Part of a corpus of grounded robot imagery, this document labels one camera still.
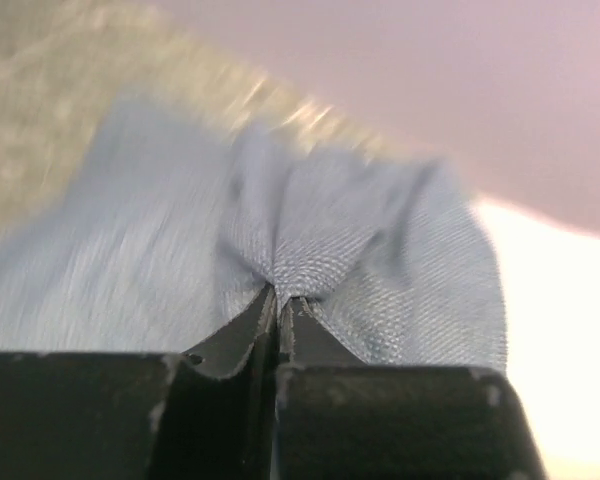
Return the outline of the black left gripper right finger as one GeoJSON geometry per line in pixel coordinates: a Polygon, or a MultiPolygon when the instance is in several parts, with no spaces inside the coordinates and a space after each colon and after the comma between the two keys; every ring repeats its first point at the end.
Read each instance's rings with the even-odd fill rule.
{"type": "Polygon", "coordinates": [[[358,360],[300,298],[279,318],[276,479],[542,479],[514,389],[466,366],[358,360]]]}

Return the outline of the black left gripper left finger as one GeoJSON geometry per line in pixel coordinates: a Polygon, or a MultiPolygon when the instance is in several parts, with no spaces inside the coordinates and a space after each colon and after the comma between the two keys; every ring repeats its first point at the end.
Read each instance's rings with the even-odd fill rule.
{"type": "Polygon", "coordinates": [[[0,352],[0,479],[266,479],[276,298],[182,353],[0,352]]]}

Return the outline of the blue striped pillowcase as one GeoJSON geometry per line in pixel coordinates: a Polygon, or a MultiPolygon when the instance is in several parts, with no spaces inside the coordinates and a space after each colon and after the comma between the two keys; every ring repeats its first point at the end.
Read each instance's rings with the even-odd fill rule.
{"type": "Polygon", "coordinates": [[[65,198],[0,242],[0,350],[182,351],[272,285],[370,363],[504,370],[498,266],[436,160],[300,156],[119,100],[65,198]]]}

